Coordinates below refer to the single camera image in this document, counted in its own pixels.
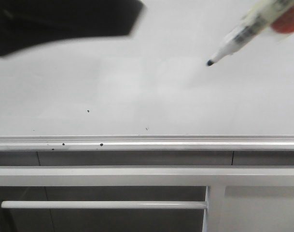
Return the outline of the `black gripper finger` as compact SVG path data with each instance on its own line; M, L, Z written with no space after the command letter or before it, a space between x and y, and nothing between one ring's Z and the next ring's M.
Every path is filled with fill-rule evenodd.
M0 0L0 57L57 40L131 33L140 0Z

